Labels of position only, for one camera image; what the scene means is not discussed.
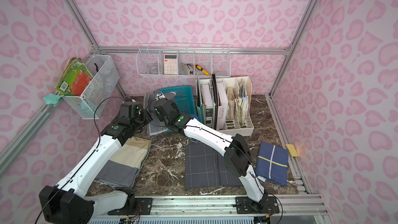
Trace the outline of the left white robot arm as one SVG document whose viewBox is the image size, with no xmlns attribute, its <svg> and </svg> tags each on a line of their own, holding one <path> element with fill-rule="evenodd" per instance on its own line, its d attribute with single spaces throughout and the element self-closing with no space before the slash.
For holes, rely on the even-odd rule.
<svg viewBox="0 0 398 224">
<path fill-rule="evenodd" d="M 98 133 L 98 139 L 82 160 L 55 186 L 45 186 L 39 193 L 40 216 L 52 224 L 87 224 L 101 214 L 137 214 L 134 194 L 115 190 L 94 198 L 86 196 L 97 174 L 133 134 L 147 125 L 140 103 L 124 101 L 118 115 Z"/>
</svg>

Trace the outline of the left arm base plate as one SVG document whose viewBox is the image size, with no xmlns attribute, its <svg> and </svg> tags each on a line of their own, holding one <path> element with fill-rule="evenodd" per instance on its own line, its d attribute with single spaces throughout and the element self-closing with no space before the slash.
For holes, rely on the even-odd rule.
<svg viewBox="0 0 398 224">
<path fill-rule="evenodd" d="M 127 199 L 124 207 L 109 211 L 107 214 L 110 216 L 116 216 L 116 215 L 136 216 L 138 214 L 150 215 L 152 208 L 152 201 L 153 198 L 131 197 Z"/>
</svg>

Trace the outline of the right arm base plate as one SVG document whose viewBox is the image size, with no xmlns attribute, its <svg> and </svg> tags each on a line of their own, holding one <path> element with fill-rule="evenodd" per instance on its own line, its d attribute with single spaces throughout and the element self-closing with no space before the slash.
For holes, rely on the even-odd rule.
<svg viewBox="0 0 398 224">
<path fill-rule="evenodd" d="M 235 204 L 238 214 L 279 214 L 280 209 L 277 199 L 274 196 L 268 196 L 266 202 L 260 205 L 248 197 L 236 197 Z"/>
</svg>

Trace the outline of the light grey pillowcase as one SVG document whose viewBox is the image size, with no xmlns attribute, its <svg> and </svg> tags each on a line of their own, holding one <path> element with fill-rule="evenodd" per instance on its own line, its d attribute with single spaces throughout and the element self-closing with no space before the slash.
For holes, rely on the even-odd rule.
<svg viewBox="0 0 398 224">
<path fill-rule="evenodd" d="M 156 102 L 153 94 L 146 93 L 144 96 L 144 108 L 147 110 L 147 119 L 152 120 L 147 125 L 147 134 L 149 136 L 158 135 L 162 133 L 170 133 L 171 131 L 165 126 L 163 121 L 160 121 L 155 113 L 154 104 Z"/>
</svg>

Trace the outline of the dark grey checked pillowcase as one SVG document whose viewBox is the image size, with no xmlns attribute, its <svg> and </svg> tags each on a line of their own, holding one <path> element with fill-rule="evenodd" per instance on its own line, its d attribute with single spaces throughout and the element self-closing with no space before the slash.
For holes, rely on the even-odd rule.
<svg viewBox="0 0 398 224">
<path fill-rule="evenodd" d="M 224 164 L 224 157 L 217 154 L 217 167 L 219 182 L 224 187 L 241 187 L 242 183 L 237 176 L 233 175 Z"/>
<path fill-rule="evenodd" d="M 203 143 L 192 143 L 185 149 L 185 188 L 217 187 L 222 156 Z"/>
</svg>

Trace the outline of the beige grey pillowcase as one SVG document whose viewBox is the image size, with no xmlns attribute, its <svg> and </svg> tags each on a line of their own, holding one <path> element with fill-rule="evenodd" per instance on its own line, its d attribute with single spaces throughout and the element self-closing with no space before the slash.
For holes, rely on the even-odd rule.
<svg viewBox="0 0 398 224">
<path fill-rule="evenodd" d="M 114 187 L 133 188 L 152 141 L 132 137 L 107 161 L 96 179 Z"/>
</svg>

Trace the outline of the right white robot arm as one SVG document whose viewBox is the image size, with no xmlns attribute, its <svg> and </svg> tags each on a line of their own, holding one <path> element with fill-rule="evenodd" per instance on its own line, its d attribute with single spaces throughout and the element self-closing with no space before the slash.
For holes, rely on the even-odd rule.
<svg viewBox="0 0 398 224">
<path fill-rule="evenodd" d="M 268 193 L 256 177 L 251 153 L 245 138 L 236 134 L 231 136 L 216 131 L 189 114 L 181 113 L 173 100 L 169 100 L 161 90 L 156 90 L 154 100 L 148 104 L 153 107 L 157 118 L 173 133 L 195 139 L 211 147 L 224 157 L 224 164 L 238 177 L 246 190 L 251 206 L 260 212 L 267 205 Z"/>
</svg>

